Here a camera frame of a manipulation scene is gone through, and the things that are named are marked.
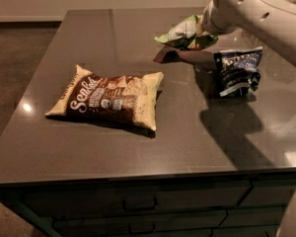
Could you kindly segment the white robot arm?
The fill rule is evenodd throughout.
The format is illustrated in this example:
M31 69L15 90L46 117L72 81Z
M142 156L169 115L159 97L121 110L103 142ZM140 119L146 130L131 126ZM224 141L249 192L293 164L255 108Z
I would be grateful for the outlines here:
M226 35L240 28L269 48L256 110L263 129L255 146L270 171L296 174L296 5L284 0L212 0L203 26Z

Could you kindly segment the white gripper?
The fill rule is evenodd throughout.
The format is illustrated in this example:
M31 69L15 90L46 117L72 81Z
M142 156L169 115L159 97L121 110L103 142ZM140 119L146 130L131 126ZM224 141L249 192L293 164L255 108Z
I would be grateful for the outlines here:
M202 28L211 35L228 35L237 30L237 27L227 21L224 11L211 1L203 10L201 19Z

